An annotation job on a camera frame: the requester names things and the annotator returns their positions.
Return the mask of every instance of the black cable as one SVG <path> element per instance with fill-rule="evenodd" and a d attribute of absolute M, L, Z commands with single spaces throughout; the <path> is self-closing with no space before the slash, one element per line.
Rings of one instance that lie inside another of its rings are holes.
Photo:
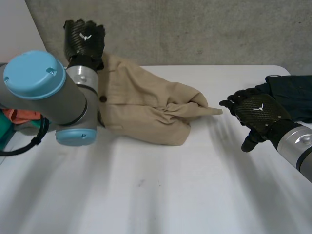
<path fill-rule="evenodd" d="M 32 138 L 32 140 L 30 141 L 30 143 L 22 148 L 19 148 L 17 150 L 13 150 L 13 151 L 0 151 L 0 156 L 15 156 L 15 155 L 20 155 L 25 153 L 26 151 L 30 150 L 31 148 L 33 148 L 35 145 L 39 145 L 41 143 L 41 140 L 44 138 L 44 136 L 46 135 L 46 133 L 49 130 L 49 125 L 50 122 L 47 118 L 43 117 L 43 115 L 40 116 L 40 128 L 39 131 L 37 133 L 37 135 Z"/>

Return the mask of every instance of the white logo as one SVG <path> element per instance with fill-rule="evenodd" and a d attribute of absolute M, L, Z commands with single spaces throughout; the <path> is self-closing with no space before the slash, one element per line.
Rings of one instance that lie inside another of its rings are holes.
<path fill-rule="evenodd" d="M 263 111 L 263 107 L 264 107 L 264 105 L 262 104 L 261 107 L 259 107 L 259 108 L 253 108 L 253 110 L 254 110 L 254 111 Z"/>
<path fill-rule="evenodd" d="M 82 33 L 80 33 L 79 36 L 81 36 L 81 38 L 84 39 L 84 41 L 86 41 L 86 40 L 89 39 L 92 35 L 84 36 Z"/>

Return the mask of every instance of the gray wall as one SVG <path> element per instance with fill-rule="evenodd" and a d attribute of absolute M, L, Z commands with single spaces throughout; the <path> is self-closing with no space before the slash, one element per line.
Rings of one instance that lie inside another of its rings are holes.
<path fill-rule="evenodd" d="M 279 65 L 312 73 L 311 0 L 26 0 L 66 62 L 67 19 L 104 24 L 105 50 L 140 65 Z"/>

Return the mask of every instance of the light blue cap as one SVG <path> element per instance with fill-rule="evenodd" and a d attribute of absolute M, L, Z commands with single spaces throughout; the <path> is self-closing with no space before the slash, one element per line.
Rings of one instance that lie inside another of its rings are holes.
<path fill-rule="evenodd" d="M 6 65 L 3 80 L 14 95 L 39 100 L 61 89 L 66 80 L 66 71 L 53 55 L 32 50 L 16 56 Z"/>
<path fill-rule="evenodd" d="M 67 146 L 82 146 L 92 144 L 97 137 L 95 129 L 74 128 L 60 130 L 55 133 L 57 142 Z"/>

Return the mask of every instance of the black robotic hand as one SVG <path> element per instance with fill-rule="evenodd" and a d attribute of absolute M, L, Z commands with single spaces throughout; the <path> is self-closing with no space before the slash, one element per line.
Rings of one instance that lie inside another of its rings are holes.
<path fill-rule="evenodd" d="M 242 151 L 249 152 L 267 139 L 272 125 L 282 119 L 291 119 L 288 112 L 267 94 L 255 88 L 237 91 L 219 105 L 228 108 L 250 132 L 242 144 Z"/>
<path fill-rule="evenodd" d="M 96 25 L 93 21 L 84 22 L 82 19 L 74 22 L 67 20 L 64 24 L 65 44 L 64 52 L 71 63 L 88 63 L 94 70 L 104 68 L 102 55 L 104 50 L 105 29 L 103 25 Z"/>

